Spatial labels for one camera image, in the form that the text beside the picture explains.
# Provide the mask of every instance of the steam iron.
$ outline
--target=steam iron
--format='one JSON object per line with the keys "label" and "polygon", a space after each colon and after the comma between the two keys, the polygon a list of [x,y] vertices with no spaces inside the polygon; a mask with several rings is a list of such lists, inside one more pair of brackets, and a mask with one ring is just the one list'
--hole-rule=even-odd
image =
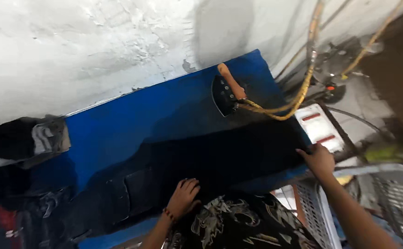
{"label": "steam iron", "polygon": [[246,99],[246,93],[224,63],[217,68],[221,76],[216,75],[212,81],[212,99],[221,115],[228,116],[237,110],[238,101]]}

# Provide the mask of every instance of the white plastic crate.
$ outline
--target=white plastic crate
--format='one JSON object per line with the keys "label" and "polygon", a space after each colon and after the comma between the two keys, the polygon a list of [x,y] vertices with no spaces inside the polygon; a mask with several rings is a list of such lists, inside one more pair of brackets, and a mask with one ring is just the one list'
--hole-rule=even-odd
{"label": "white plastic crate", "polygon": [[[403,239],[403,165],[383,163],[336,171],[335,177],[370,174],[383,218]],[[310,178],[297,183],[308,229],[325,249],[341,249],[331,210],[323,189]]]}

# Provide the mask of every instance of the human arm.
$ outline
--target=human arm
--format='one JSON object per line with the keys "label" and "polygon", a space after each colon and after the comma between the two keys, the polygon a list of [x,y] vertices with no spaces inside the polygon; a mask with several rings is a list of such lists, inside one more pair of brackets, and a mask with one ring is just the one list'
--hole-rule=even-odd
{"label": "human arm", "polygon": [[305,159],[308,167],[320,182],[329,205],[354,249],[398,249],[394,240],[371,218],[344,190],[334,177],[335,161],[332,154],[321,144],[314,144],[312,155],[303,150],[297,152]]}
{"label": "human arm", "polygon": [[177,184],[177,188],[166,207],[170,215],[167,215],[165,212],[160,215],[159,221],[157,221],[154,228],[144,238],[141,249],[160,249],[172,224],[200,203],[199,200],[194,201],[199,191],[198,180],[181,180]]}

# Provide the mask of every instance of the wooden iron handle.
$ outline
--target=wooden iron handle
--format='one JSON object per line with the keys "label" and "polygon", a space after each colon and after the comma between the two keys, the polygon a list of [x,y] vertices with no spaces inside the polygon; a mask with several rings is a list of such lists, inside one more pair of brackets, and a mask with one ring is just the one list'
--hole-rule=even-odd
{"label": "wooden iron handle", "polygon": [[221,63],[217,66],[217,69],[220,72],[221,76],[223,76],[225,78],[226,82],[231,87],[231,90],[234,93],[235,98],[238,100],[245,99],[246,93],[244,92],[243,87],[241,87],[235,81],[235,79],[234,79],[234,77],[232,77],[232,74],[229,71],[228,67],[224,63]]}

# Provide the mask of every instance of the patterned shirt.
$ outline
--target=patterned shirt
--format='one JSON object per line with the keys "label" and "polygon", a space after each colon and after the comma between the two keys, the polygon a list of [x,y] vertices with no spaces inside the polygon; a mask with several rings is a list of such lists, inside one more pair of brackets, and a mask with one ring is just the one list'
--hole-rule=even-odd
{"label": "patterned shirt", "polygon": [[219,196],[183,218],[167,249],[320,249],[300,221],[271,194]]}

